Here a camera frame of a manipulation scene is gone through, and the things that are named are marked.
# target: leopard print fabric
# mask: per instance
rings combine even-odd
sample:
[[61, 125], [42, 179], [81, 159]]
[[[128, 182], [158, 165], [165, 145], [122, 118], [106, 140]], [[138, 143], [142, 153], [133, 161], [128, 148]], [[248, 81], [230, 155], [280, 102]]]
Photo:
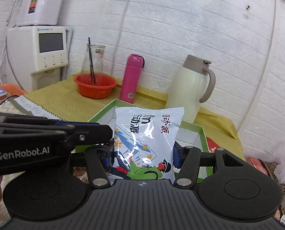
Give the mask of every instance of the leopard print fabric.
[[[269, 162], [263, 162], [264, 163], [264, 166], [266, 168], [266, 170], [268, 171], [270, 177], [272, 179], [274, 179], [277, 183], [278, 183], [278, 178], [274, 175], [274, 170], [275, 168], [277, 167], [277, 164], [272, 162], [272, 163], [269, 163]], [[278, 183], [281, 190], [282, 190], [282, 193], [283, 193], [283, 196], [282, 198], [284, 198], [284, 194], [285, 194], [285, 184], [283, 183]], [[285, 207], [283, 207], [282, 205], [280, 205], [279, 207], [279, 210], [280, 210], [280, 215], [282, 216], [283, 214], [285, 215]]]

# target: machine display screen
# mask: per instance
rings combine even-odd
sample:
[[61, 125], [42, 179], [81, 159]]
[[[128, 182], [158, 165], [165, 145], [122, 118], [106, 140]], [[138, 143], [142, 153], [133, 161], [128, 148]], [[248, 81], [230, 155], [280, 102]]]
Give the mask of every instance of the machine display screen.
[[39, 52], [51, 52], [63, 50], [63, 34], [62, 33], [41, 33], [39, 35]]

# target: water filter machine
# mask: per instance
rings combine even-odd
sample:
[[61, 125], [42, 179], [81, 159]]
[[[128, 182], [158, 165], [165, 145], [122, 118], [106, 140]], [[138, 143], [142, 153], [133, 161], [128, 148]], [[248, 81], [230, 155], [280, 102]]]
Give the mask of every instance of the water filter machine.
[[[7, 24], [20, 0], [15, 0]], [[16, 26], [7, 30], [7, 80], [31, 92], [65, 78], [66, 28], [56, 26], [62, 0], [22, 0]]]

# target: jug handle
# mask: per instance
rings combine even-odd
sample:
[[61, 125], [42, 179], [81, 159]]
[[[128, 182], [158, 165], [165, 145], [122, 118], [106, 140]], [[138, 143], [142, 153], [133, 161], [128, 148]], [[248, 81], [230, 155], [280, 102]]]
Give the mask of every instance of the jug handle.
[[215, 83], [216, 83], [216, 76], [212, 70], [210, 70], [208, 68], [203, 68], [203, 72], [208, 73], [208, 75], [210, 77], [210, 82], [206, 88], [205, 94], [199, 100], [200, 103], [204, 103], [206, 100], [209, 99], [210, 95], [212, 94], [212, 92], [214, 90]]

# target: metal screw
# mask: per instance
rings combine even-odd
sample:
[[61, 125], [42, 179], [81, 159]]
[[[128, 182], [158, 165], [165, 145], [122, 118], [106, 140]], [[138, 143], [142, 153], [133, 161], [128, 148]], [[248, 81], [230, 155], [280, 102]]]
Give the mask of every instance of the metal screw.
[[180, 186], [188, 186], [192, 183], [192, 181], [188, 178], [180, 178], [177, 180], [177, 184]]
[[108, 183], [108, 181], [104, 178], [97, 178], [93, 180], [93, 184], [96, 186], [104, 186]]

